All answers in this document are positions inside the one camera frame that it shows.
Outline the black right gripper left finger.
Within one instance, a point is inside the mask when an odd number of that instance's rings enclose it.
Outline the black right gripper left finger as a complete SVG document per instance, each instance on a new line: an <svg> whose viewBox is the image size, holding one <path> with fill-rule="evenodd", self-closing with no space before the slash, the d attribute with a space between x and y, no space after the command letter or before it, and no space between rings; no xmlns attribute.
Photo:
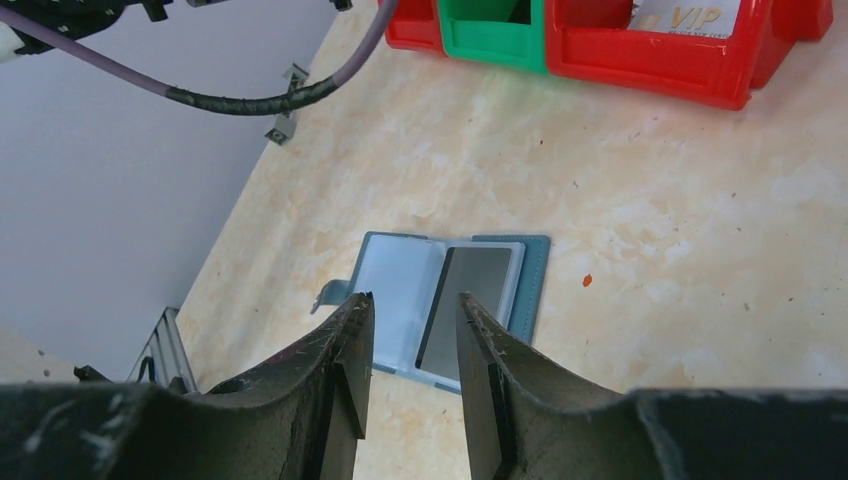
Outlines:
<svg viewBox="0 0 848 480"><path fill-rule="evenodd" d="M151 383L8 384L5 479L348 479L365 436L373 296L204 394Z"/></svg>

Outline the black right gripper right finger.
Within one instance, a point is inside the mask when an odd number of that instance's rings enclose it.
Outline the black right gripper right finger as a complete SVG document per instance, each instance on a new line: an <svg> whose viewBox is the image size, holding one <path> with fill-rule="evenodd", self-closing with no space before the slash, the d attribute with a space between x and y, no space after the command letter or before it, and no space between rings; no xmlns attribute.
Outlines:
<svg viewBox="0 0 848 480"><path fill-rule="evenodd" d="M618 393L558 365L469 298L457 315L475 479L843 479L842 389Z"/></svg>

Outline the dark grey credit card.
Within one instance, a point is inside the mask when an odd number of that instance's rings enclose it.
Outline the dark grey credit card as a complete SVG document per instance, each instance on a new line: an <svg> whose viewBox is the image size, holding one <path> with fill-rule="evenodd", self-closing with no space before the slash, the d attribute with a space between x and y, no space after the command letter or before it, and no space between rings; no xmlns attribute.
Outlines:
<svg viewBox="0 0 848 480"><path fill-rule="evenodd" d="M447 248L415 357L417 370L443 384L459 383L457 315L469 298L495 316L511 305L515 253L507 244Z"/></svg>

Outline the teal card holder wallet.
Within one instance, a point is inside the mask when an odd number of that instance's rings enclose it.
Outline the teal card holder wallet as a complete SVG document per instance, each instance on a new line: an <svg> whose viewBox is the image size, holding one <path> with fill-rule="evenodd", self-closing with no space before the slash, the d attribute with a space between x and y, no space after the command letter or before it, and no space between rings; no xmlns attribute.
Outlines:
<svg viewBox="0 0 848 480"><path fill-rule="evenodd" d="M457 393L460 295L470 294L504 329L531 342L550 249L542 234L450 239L369 231L351 277L328 281L312 307L372 293L375 369Z"/></svg>

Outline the gold credit card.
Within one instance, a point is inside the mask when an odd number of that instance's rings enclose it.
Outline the gold credit card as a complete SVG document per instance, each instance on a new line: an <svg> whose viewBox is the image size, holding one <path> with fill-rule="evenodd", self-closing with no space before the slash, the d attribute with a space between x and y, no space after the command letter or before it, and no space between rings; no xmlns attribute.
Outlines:
<svg viewBox="0 0 848 480"><path fill-rule="evenodd" d="M630 30L727 39L733 33L740 0L636 1Z"/></svg>

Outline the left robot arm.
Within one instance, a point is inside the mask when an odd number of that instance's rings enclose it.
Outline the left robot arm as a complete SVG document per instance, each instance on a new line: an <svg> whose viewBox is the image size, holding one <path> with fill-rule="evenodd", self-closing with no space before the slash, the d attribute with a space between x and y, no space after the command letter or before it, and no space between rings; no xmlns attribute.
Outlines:
<svg viewBox="0 0 848 480"><path fill-rule="evenodd" d="M1 62L55 49L30 33L32 26L66 39L71 45L112 27L136 1L2 1ZM67 53L67 47L60 50Z"/></svg>

